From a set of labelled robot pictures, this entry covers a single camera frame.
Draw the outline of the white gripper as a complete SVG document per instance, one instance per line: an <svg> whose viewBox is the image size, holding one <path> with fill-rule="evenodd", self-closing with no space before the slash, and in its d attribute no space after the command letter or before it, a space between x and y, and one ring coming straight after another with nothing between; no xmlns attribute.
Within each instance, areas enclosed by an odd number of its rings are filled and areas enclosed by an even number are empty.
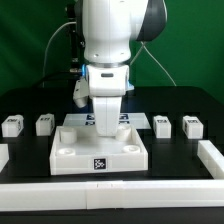
<svg viewBox="0 0 224 224"><path fill-rule="evenodd" d="M115 136L122 97L127 91L129 67L87 66L89 95L93 103L96 131L100 136Z"/></svg>

